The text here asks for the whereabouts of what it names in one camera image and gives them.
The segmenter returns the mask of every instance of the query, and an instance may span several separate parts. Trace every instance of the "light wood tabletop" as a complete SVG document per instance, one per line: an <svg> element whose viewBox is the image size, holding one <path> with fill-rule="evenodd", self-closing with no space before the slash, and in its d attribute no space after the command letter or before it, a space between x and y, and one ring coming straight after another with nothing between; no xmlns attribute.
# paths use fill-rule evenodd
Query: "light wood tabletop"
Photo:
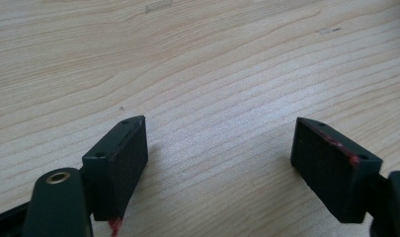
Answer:
<svg viewBox="0 0 400 237"><path fill-rule="evenodd" d="M368 236L289 155L305 117L400 170L400 1L0 0L0 213L139 115L120 236Z"/></svg>

